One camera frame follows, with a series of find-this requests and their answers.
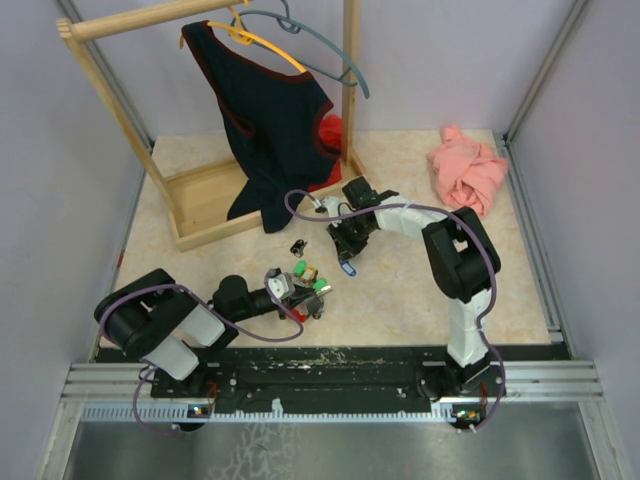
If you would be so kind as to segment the blue tag key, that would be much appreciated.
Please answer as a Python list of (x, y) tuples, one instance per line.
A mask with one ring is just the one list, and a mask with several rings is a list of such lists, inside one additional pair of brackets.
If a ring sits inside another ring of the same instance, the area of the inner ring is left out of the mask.
[(355, 268), (349, 262), (341, 263), (340, 267), (342, 271), (350, 277), (354, 277), (357, 275)]

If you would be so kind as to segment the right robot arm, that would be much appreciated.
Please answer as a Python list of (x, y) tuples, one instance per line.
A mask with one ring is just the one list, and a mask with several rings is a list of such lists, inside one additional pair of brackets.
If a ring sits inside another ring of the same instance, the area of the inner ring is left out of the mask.
[(332, 219), (327, 226), (341, 265), (367, 245), (376, 230), (402, 234), (424, 244), (434, 281), (449, 299), (450, 337), (446, 372), (448, 387), (470, 395), (482, 383), (480, 367), (489, 347), (482, 331), (484, 318), (496, 302), (500, 258), (478, 215), (469, 207), (447, 212), (421, 208), (393, 190), (381, 193), (358, 177), (347, 183), (343, 198), (314, 202), (315, 211)]

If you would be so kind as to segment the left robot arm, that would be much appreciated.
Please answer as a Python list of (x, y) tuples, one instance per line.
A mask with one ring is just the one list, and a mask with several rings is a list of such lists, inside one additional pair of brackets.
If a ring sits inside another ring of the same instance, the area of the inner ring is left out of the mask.
[[(243, 334), (266, 343), (300, 337), (304, 327), (298, 310), (317, 301), (319, 291), (297, 285), (293, 276), (270, 270), (261, 289), (250, 290), (244, 277), (224, 277), (212, 299), (205, 301), (158, 268), (105, 297), (94, 310), (100, 334), (132, 360), (144, 362), (172, 377), (176, 389), (194, 397), (208, 384), (199, 357), (174, 332), (179, 330), (209, 348), (224, 348)], [(240, 323), (276, 312), (292, 320), (298, 331), (287, 337), (266, 337)]]

